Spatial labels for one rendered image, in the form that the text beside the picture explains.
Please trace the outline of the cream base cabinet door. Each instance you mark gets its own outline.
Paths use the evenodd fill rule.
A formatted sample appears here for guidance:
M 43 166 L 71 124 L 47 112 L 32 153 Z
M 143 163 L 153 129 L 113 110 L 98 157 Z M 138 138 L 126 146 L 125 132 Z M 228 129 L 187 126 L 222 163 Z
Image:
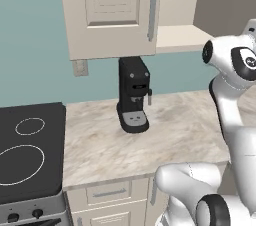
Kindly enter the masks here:
M 152 197 L 153 179 L 154 177 L 149 178 L 145 226 L 155 226 L 157 219 L 165 211 L 168 204 L 169 196 L 161 192 L 160 190 L 156 191 L 155 203 L 154 204 L 150 203 L 151 197 Z

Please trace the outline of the black coffee machine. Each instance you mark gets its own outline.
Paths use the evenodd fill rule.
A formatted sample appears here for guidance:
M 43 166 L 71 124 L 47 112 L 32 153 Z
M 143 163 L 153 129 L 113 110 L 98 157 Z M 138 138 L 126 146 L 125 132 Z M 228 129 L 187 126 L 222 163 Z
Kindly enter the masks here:
M 122 57 L 119 63 L 119 101 L 116 109 L 122 129 L 127 133 L 148 130 L 143 110 L 144 97 L 151 99 L 150 72 L 140 56 Z

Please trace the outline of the cream drawer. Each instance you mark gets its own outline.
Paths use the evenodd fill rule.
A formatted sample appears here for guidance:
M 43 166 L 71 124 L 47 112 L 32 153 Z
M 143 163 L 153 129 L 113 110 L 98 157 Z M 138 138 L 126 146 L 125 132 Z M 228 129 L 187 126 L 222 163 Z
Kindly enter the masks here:
M 89 205 L 112 202 L 130 196 L 130 182 L 116 182 L 88 187 L 86 190 Z
M 73 212 L 74 226 L 144 226 L 145 199 Z

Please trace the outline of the black hob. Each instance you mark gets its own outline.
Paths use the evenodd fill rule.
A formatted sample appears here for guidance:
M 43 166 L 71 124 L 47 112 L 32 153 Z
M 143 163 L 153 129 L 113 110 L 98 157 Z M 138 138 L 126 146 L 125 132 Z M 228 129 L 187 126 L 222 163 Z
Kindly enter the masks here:
M 60 192 L 65 123 L 60 102 L 0 108 L 0 204 Z

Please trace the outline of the cream lower drawer front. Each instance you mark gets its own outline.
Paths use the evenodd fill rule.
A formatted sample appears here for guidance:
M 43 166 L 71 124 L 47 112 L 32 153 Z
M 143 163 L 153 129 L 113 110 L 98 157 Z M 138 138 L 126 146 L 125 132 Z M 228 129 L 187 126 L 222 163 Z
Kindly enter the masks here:
M 144 226 L 145 199 L 73 212 L 74 226 Z

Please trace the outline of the grey stove front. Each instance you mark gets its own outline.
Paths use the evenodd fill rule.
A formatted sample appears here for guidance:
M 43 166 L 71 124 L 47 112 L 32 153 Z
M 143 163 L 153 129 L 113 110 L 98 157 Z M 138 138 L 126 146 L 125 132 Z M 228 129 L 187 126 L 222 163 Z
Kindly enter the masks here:
M 0 226 L 71 226 L 65 195 L 0 205 Z

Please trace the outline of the cream wall cabinet door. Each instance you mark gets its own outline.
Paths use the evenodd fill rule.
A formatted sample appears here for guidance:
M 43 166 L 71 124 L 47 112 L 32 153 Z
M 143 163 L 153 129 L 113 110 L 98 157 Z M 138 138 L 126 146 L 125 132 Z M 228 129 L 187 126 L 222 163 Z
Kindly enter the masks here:
M 148 41 L 150 0 L 62 0 L 72 61 L 152 55 L 156 52 L 160 0 L 154 37 Z

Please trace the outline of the cream open wall shelf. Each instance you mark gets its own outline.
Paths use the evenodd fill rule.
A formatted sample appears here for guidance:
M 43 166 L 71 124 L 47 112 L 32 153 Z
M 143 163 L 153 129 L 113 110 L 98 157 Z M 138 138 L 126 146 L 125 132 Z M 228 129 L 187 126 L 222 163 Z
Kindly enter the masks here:
M 212 38 L 194 24 L 197 0 L 160 0 L 157 53 L 199 51 Z

